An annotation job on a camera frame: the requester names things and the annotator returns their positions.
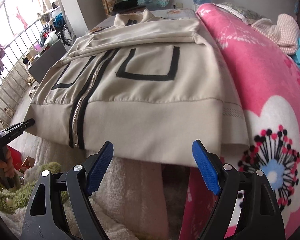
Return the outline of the left forearm fluffy sleeve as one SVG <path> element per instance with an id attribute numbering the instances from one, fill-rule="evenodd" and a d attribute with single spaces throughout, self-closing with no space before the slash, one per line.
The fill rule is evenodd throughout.
<path id="1" fill-rule="evenodd" d="M 60 173 L 61 165 L 57 162 L 50 162 L 43 165 L 35 165 L 26 170 L 25 182 L 19 189 L 7 190 L 0 182 L 0 211 L 7 214 L 14 214 L 17 209 L 27 207 L 37 179 L 44 170 L 52 173 Z"/>

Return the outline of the person's left hand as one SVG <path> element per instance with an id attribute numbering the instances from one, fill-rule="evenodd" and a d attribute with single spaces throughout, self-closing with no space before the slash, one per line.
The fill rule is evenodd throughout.
<path id="1" fill-rule="evenodd" d="M 10 150 L 6 152 L 6 161 L 0 160 L 0 169 L 3 169 L 6 178 L 14 177 L 15 171 Z"/>

